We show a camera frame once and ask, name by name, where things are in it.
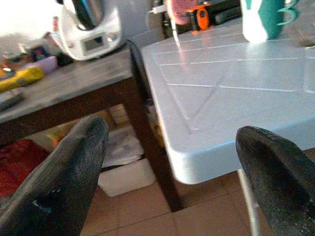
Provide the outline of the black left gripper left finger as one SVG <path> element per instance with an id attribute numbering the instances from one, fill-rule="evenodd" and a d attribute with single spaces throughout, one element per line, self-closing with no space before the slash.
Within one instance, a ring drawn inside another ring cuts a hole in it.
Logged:
<path id="1" fill-rule="evenodd" d="M 81 119 L 13 194 L 0 218 L 1 235 L 80 235 L 107 146 L 105 119 Z"/>

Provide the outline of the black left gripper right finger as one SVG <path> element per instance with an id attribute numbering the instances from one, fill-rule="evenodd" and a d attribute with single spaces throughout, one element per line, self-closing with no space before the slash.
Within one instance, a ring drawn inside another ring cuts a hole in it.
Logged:
<path id="1" fill-rule="evenodd" d="M 276 236 L 315 234 L 315 163 L 292 141 L 244 126 L 236 151 L 268 225 Z"/>

